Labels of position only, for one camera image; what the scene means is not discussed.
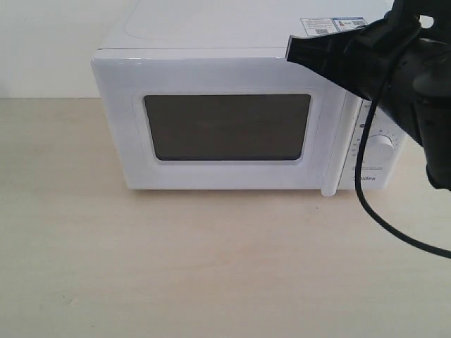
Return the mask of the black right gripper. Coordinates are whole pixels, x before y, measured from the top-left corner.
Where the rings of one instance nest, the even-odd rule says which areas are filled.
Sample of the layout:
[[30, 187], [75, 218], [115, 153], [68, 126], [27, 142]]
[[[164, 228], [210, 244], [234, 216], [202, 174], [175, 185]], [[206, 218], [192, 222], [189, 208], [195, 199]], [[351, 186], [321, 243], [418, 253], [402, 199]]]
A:
[[450, 2], [394, 1], [369, 25], [291, 36], [286, 60], [377, 101], [424, 150], [426, 175], [450, 189]]

